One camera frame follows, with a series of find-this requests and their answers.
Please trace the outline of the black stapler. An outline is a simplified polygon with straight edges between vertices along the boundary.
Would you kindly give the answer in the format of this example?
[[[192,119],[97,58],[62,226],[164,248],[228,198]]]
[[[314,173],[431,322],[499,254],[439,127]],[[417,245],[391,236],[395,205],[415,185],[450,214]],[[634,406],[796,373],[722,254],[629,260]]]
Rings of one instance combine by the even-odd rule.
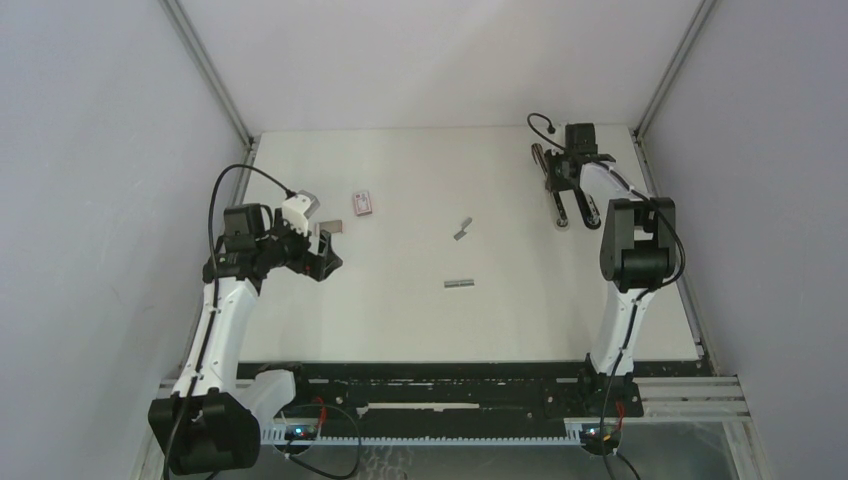
[[[574,195],[584,225],[590,230],[599,229],[602,221],[593,197],[580,188],[574,190]]]

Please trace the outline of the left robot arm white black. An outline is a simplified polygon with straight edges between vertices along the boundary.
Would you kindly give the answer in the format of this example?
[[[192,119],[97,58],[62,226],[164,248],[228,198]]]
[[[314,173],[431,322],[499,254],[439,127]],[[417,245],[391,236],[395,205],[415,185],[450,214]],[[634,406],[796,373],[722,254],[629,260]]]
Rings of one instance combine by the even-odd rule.
[[[164,455],[162,476],[245,469],[258,458],[262,429],[279,410],[311,407],[311,388],[290,370],[261,373],[236,387],[239,356],[263,281],[286,268],[316,282],[342,265],[331,233],[311,223],[319,201],[300,192],[274,209],[259,203],[225,209],[224,231],[202,270],[203,310],[171,393],[151,402],[148,423]]]

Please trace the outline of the silver black staple remover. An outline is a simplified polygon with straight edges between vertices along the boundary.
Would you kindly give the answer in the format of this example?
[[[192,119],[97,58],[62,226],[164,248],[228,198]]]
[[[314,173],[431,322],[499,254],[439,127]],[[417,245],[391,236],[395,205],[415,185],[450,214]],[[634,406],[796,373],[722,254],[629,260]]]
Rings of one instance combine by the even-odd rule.
[[[560,229],[566,229],[569,226],[567,212],[565,210],[560,194],[550,185],[550,172],[548,169],[544,149],[540,143],[533,143],[531,145],[531,155],[533,157],[534,162],[540,167],[544,175],[546,191],[551,196],[553,204],[556,208],[557,217],[555,219],[555,224]]]

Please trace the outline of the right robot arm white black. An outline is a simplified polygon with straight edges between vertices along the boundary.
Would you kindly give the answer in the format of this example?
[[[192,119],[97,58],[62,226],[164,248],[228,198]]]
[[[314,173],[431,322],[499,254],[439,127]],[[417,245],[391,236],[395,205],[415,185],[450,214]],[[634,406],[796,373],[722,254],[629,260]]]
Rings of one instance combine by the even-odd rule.
[[[607,303],[588,360],[597,375],[627,376],[647,306],[682,265],[675,204],[640,191],[615,158],[599,150],[591,123],[565,125],[562,142],[538,148],[535,156],[558,210],[558,226],[568,223],[560,195],[572,192],[585,226],[602,232],[599,268]]]

